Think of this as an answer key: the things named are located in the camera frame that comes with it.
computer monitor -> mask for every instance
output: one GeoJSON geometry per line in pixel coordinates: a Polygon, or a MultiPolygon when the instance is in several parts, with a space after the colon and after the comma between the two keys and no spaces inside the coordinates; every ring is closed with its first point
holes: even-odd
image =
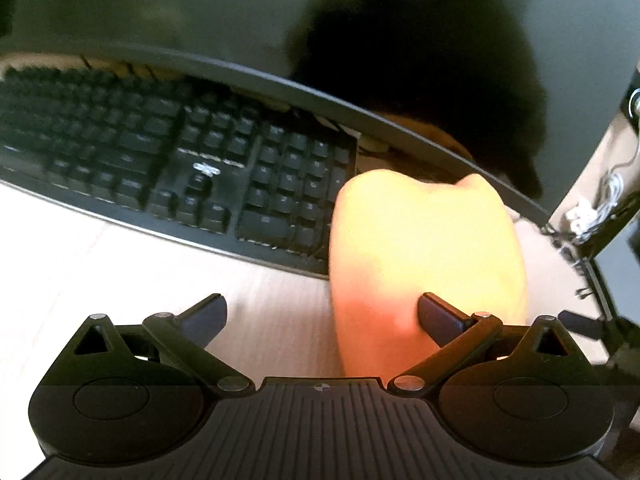
{"type": "Polygon", "coordinates": [[[640,54],[640,0],[0,0],[2,52],[140,62],[304,108],[543,224],[640,54]]]}

black keyboard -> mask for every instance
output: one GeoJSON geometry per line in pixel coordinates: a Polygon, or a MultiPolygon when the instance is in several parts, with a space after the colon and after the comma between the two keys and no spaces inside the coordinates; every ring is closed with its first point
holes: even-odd
{"type": "Polygon", "coordinates": [[[213,83],[9,69],[0,179],[44,198],[261,263],[327,274],[356,141],[302,110],[213,83]]]}

cable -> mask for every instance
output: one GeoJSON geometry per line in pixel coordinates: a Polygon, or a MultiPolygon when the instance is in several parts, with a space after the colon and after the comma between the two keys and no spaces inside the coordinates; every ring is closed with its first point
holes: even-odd
{"type": "Polygon", "coordinates": [[[625,181],[622,175],[618,173],[618,170],[622,168],[628,168],[631,166],[638,156],[640,155],[640,137],[637,136],[636,152],[634,156],[627,162],[621,162],[616,164],[613,168],[607,171],[600,184],[600,204],[596,208],[596,217],[589,222],[587,228],[575,237],[575,242],[582,244],[587,241],[591,235],[598,229],[598,227],[604,223],[613,208],[618,205],[618,201],[622,197],[622,193],[625,190],[625,181]]]}
{"type": "Polygon", "coordinates": [[[91,64],[87,61],[87,58],[85,58],[82,54],[80,55],[80,59],[82,59],[82,62],[84,63],[84,66],[87,67],[89,70],[92,70],[94,67],[91,66],[91,64]]]}
{"type": "Polygon", "coordinates": [[[154,71],[151,70],[151,67],[149,65],[145,65],[146,69],[149,70],[149,74],[151,75],[151,79],[153,79],[154,81],[158,81],[158,78],[156,77],[156,74],[154,74],[154,71]]]}

ribbed black surface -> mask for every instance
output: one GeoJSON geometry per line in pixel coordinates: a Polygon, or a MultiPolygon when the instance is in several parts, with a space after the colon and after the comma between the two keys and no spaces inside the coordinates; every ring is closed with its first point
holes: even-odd
{"type": "Polygon", "coordinates": [[[52,459],[28,478],[612,480],[614,476],[590,458],[526,468],[476,455],[452,439],[425,402],[394,397],[372,379],[268,379],[252,397],[220,402],[196,437],[158,459],[118,468],[89,468],[52,459]]]}

desk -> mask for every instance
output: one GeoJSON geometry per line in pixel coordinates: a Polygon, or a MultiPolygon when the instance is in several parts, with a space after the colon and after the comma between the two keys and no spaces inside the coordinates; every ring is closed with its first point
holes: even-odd
{"type": "MultiPolygon", "coordinates": [[[[140,234],[0,184],[0,478],[41,461],[31,393],[86,316],[136,324],[212,292],[228,323],[207,350],[260,384],[271,376],[339,376],[328,282],[140,234]]],[[[527,221],[516,224],[529,280],[527,322],[564,308],[596,315],[583,282],[527,221]]],[[[592,361],[599,343],[577,338],[592,361]]]]}

